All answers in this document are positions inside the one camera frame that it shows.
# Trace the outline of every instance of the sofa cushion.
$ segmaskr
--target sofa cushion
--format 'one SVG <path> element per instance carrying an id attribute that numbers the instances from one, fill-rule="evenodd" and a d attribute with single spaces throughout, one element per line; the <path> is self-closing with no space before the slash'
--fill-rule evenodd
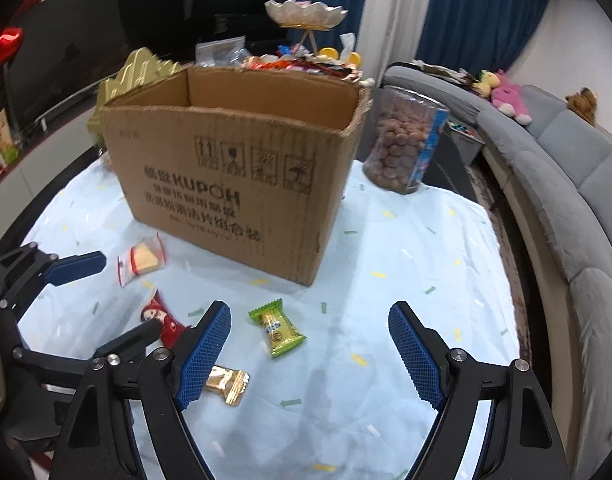
<path id="1" fill-rule="evenodd" d="M 585 269 L 571 283 L 582 359 L 582 421 L 573 478 L 587 480 L 612 444 L 612 280 Z"/>
<path id="2" fill-rule="evenodd" d="M 533 137 L 539 137 L 557 114 L 566 109 L 566 101 L 532 85 L 522 87 L 522 99 L 532 118 L 526 130 Z"/>
<path id="3" fill-rule="evenodd" d="M 560 112 L 537 142 L 577 187 L 612 152 L 604 134 L 570 110 Z"/>
<path id="4" fill-rule="evenodd" d="M 612 153 L 579 187 L 612 245 Z"/>
<path id="5" fill-rule="evenodd" d="M 612 247 L 602 226 L 577 189 L 533 152 L 520 152 L 512 164 L 535 206 L 551 250 L 570 282 L 596 267 L 612 279 Z"/>
<path id="6" fill-rule="evenodd" d="M 477 124 L 479 131 L 494 143 L 509 166 L 512 165 L 518 153 L 532 152 L 550 165 L 562 178 L 568 180 L 566 174 L 537 141 L 526 133 L 523 127 L 503 113 L 494 108 L 485 110 L 477 116 Z"/>
<path id="7" fill-rule="evenodd" d="M 385 72 L 382 82 L 435 99 L 449 107 L 455 117 L 471 126 L 477 124 L 477 114 L 482 110 L 494 109 L 486 99 L 414 68 L 392 66 Z"/>

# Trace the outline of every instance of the blue label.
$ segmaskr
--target blue label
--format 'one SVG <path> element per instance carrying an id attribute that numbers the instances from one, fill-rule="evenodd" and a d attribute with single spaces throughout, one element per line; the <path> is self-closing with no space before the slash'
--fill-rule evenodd
<path id="1" fill-rule="evenodd" d="M 446 117 L 448 117 L 448 111 L 446 110 L 438 110 L 435 113 L 435 119 L 433 120 L 433 125 L 430 128 L 430 133 L 428 134 L 426 143 L 424 144 L 422 151 L 419 153 L 419 158 L 417 159 L 415 167 L 413 168 L 413 174 L 410 177 L 410 181 L 408 184 L 409 186 L 411 182 L 421 182 L 422 177 L 426 172 L 426 168 L 428 167 L 430 161 L 433 158 L 433 153 L 435 153 L 437 143 L 439 142 L 439 127 L 446 120 Z"/>
<path id="2" fill-rule="evenodd" d="M 279 327 L 281 327 L 281 325 L 282 324 L 279 321 L 275 321 L 273 324 L 266 327 L 266 333 L 270 334 L 273 330 L 277 330 Z"/>

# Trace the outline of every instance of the light blue tablecloth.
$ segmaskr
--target light blue tablecloth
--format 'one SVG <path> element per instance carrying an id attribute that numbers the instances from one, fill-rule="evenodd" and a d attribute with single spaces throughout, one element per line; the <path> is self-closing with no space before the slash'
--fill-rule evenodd
<path id="1" fill-rule="evenodd" d="M 32 349 L 89 358 L 139 323 L 154 286 L 189 324 L 199 319 L 190 312 L 225 301 L 232 329 L 218 363 L 248 371 L 249 387 L 236 408 L 206 393 L 184 412 L 217 480 L 392 480 L 408 471 L 436 412 L 417 396 L 388 334 L 395 301 L 407 301 L 449 347 L 479 361 L 507 365 L 518 357 L 490 221 L 452 192 L 387 192 L 355 162 L 310 287 L 162 234 L 168 265 L 120 288 L 116 257 L 153 233 L 132 218 L 115 175 L 93 163 L 52 200 L 26 241 L 60 256 L 101 250 L 109 264 L 96 276 L 47 287 L 20 328 Z M 308 339 L 272 360 L 247 312 L 276 298 Z M 300 403 L 283 407 L 283 400 Z M 148 478 L 162 478 L 141 405 L 133 407 Z M 458 478 L 470 478 L 477 462 L 487 418 L 481 408 Z"/>

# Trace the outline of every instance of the metal screw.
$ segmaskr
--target metal screw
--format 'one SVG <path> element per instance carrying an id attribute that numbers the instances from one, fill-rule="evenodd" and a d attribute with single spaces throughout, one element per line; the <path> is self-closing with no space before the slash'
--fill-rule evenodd
<path id="1" fill-rule="evenodd" d="M 170 350 L 163 346 L 155 349 L 155 351 L 152 353 L 152 356 L 155 358 L 155 361 L 164 361 L 168 359 L 169 355 Z"/>
<path id="2" fill-rule="evenodd" d="M 105 362 L 106 361 L 103 357 L 98 357 L 96 359 L 93 359 L 90 366 L 93 368 L 93 370 L 101 370 L 104 367 Z"/>
<path id="3" fill-rule="evenodd" d="M 119 355 L 117 354 L 108 354 L 108 357 L 106 359 L 112 366 L 117 366 L 119 363 L 122 362 L 122 360 L 119 358 Z"/>
<path id="4" fill-rule="evenodd" d="M 527 372 L 531 367 L 523 359 L 516 359 L 515 360 L 515 368 L 517 368 L 520 372 Z"/>
<path id="5" fill-rule="evenodd" d="M 455 361 L 465 361 L 468 358 L 468 352 L 465 350 L 462 350 L 461 348 L 453 348 L 451 350 L 451 357 L 455 360 Z"/>

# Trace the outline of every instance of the yellow-green candy packet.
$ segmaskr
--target yellow-green candy packet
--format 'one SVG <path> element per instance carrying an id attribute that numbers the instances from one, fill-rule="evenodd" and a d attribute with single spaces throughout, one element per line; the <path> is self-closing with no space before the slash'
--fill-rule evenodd
<path id="1" fill-rule="evenodd" d="M 284 314 L 281 299 L 251 310 L 248 315 L 250 319 L 265 327 L 270 341 L 271 357 L 285 354 L 306 339 Z"/>

